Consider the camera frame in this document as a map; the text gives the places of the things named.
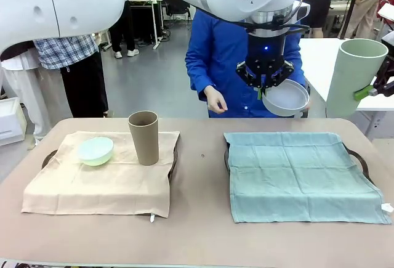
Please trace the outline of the person's right hand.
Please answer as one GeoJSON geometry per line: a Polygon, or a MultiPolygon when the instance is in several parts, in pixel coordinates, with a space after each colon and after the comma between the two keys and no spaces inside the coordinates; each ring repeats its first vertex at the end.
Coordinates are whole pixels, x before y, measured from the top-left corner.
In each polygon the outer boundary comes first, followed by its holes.
{"type": "Polygon", "coordinates": [[[204,89],[207,99],[208,109],[216,114],[222,114],[228,110],[227,103],[223,95],[213,86],[207,86],[204,89]]]}

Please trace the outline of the person in grey hoodie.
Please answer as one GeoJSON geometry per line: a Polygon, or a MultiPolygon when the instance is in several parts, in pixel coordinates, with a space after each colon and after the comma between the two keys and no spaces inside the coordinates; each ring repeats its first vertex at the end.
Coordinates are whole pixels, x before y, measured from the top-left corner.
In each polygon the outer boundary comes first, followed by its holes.
{"type": "Polygon", "coordinates": [[[110,27],[109,32],[112,50],[116,59],[121,59],[123,57],[120,46],[122,39],[126,42],[128,57],[139,55],[139,50],[135,47],[130,1],[124,3],[124,9],[120,18],[110,27]]]}

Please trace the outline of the person in beige trousers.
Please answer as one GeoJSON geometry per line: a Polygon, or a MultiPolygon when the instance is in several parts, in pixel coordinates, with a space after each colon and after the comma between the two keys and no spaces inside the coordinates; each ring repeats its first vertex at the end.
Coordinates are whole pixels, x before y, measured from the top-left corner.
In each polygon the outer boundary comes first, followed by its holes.
{"type": "Polygon", "coordinates": [[[354,32],[356,32],[355,38],[370,37],[378,3],[379,0],[355,1],[344,38],[351,38],[354,32]]]}

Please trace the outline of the person in blue jacket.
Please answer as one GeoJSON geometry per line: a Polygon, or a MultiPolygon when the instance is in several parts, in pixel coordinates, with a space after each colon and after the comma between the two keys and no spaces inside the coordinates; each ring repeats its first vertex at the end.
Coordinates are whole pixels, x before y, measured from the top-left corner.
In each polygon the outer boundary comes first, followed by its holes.
{"type": "Polygon", "coordinates": [[[244,28],[196,10],[185,64],[187,67],[191,63],[204,63],[214,88],[223,95],[228,107],[222,114],[216,114],[207,107],[209,117],[274,117],[258,100],[256,91],[236,74],[236,66],[244,61],[246,54],[247,33],[244,28]]]}

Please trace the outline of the person's right forearm blue sleeve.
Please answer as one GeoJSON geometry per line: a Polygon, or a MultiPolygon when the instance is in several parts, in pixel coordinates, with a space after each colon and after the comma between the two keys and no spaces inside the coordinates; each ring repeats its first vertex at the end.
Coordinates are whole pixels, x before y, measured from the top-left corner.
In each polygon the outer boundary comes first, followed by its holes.
{"type": "Polygon", "coordinates": [[[199,100],[206,102],[205,88],[215,87],[207,74],[207,66],[199,62],[187,64],[187,74],[190,78],[191,89],[197,92],[199,100]]]}

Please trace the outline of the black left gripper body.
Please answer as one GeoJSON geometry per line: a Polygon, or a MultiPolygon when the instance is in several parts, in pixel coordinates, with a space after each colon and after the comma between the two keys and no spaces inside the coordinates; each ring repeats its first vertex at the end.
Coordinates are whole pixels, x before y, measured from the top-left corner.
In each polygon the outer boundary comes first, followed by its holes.
{"type": "Polygon", "coordinates": [[[274,37],[247,36],[247,67],[260,65],[262,75],[267,72],[268,64],[273,60],[284,60],[284,44],[286,34],[274,37]]]}

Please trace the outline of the light green tall cup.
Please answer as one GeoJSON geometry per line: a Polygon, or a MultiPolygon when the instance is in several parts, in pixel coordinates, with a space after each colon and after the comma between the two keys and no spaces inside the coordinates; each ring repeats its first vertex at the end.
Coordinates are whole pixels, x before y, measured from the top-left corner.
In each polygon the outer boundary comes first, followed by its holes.
{"type": "Polygon", "coordinates": [[[340,46],[326,101],[329,118],[347,118],[367,93],[355,93],[368,87],[388,54],[384,44],[370,39],[349,39],[340,46]]]}

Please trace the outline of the black pole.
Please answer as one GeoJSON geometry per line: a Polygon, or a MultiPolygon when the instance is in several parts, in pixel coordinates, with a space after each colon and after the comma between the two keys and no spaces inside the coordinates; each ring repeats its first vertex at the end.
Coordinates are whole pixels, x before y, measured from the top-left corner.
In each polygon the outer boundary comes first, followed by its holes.
{"type": "Polygon", "coordinates": [[[351,0],[350,6],[349,6],[349,8],[347,10],[347,13],[345,14],[345,19],[344,19],[344,21],[342,23],[342,28],[341,28],[341,30],[339,32],[339,39],[345,39],[345,34],[347,32],[347,29],[348,29],[348,24],[350,22],[350,18],[351,18],[351,15],[352,15],[355,3],[356,3],[356,0],[351,0]]]}

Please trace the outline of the dark brown handled tray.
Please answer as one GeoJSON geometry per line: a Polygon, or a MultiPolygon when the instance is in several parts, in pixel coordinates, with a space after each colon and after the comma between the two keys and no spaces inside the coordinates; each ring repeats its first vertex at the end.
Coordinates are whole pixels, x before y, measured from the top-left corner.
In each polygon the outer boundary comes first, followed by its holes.
{"type": "MultiPolygon", "coordinates": [[[[362,173],[363,176],[372,184],[375,185],[375,183],[373,182],[373,180],[370,178],[369,175],[369,168],[368,168],[368,164],[367,162],[364,160],[364,158],[357,152],[350,150],[344,143],[342,144],[344,146],[344,148],[346,149],[347,153],[353,157],[355,157],[358,162],[361,165],[361,169],[362,169],[362,173]]],[[[225,162],[225,167],[227,169],[227,172],[230,174],[230,166],[228,163],[228,159],[229,159],[229,149],[230,149],[230,144],[227,143],[227,149],[224,153],[224,162],[225,162]]]]}

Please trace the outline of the teal cloth mat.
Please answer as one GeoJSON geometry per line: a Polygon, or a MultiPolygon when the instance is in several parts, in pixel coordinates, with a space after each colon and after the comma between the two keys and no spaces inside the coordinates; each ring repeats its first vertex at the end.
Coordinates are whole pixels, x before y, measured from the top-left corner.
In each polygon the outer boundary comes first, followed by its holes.
{"type": "Polygon", "coordinates": [[[236,223],[389,225],[392,207],[329,132],[227,132],[236,223]]]}

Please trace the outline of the black office chair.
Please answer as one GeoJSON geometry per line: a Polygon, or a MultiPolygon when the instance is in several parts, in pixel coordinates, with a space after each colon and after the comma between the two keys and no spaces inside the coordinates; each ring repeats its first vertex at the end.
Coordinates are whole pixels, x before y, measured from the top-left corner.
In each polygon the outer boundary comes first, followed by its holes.
{"type": "Polygon", "coordinates": [[[167,3],[166,4],[166,14],[169,17],[175,17],[179,15],[183,15],[186,17],[186,20],[190,19],[190,5],[187,3],[167,3]]]}

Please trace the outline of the white box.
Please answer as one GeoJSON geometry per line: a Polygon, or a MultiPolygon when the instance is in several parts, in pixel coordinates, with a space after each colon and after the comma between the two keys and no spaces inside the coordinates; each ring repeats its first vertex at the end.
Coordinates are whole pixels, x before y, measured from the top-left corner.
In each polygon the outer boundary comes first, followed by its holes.
{"type": "Polygon", "coordinates": [[[0,100],[0,146],[25,140],[27,122],[20,99],[0,100]]]}

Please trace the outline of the person's left forearm blue sleeve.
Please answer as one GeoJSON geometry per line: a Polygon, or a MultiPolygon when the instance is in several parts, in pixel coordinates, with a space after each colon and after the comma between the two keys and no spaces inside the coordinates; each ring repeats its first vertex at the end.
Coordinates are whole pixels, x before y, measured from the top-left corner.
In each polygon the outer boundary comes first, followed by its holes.
{"type": "Polygon", "coordinates": [[[302,69],[302,59],[299,49],[290,51],[289,58],[294,67],[294,71],[290,75],[289,79],[299,83],[303,87],[306,87],[307,84],[304,71],[302,69]]]}

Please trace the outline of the white round bowl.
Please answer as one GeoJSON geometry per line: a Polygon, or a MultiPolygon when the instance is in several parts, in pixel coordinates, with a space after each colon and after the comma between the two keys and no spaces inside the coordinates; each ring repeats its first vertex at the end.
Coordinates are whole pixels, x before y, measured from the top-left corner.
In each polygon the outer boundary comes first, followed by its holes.
{"type": "Polygon", "coordinates": [[[280,85],[266,88],[261,95],[265,108],[280,117],[296,116],[310,101],[307,90],[299,83],[285,79],[280,85]]]}

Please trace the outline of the taupe tall cup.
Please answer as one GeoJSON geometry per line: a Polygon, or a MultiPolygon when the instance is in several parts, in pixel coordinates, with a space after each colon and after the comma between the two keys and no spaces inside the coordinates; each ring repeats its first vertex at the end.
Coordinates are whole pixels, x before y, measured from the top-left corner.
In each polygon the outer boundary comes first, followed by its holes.
{"type": "Polygon", "coordinates": [[[152,111],[135,112],[128,118],[128,125],[139,163],[144,166],[156,164],[159,160],[157,114],[152,111]]]}

